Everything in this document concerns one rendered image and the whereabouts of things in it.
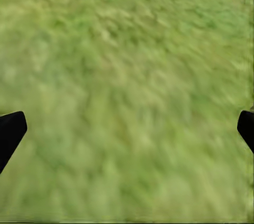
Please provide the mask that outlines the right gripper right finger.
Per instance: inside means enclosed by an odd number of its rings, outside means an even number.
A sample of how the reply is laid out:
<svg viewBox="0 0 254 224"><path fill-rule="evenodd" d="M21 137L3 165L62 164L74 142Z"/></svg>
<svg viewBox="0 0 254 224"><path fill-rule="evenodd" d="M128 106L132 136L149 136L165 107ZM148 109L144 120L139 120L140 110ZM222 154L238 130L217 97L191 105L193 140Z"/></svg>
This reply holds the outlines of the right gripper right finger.
<svg viewBox="0 0 254 224"><path fill-rule="evenodd" d="M254 113L241 111L237 130L254 153Z"/></svg>

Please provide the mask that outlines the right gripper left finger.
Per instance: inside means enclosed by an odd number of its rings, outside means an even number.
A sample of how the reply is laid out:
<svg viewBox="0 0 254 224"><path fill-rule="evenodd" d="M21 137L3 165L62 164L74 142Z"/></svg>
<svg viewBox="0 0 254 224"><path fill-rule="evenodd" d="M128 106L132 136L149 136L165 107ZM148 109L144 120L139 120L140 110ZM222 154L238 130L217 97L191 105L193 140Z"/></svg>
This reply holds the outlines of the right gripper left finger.
<svg viewBox="0 0 254 224"><path fill-rule="evenodd" d="M27 130L23 111L0 117L0 174Z"/></svg>

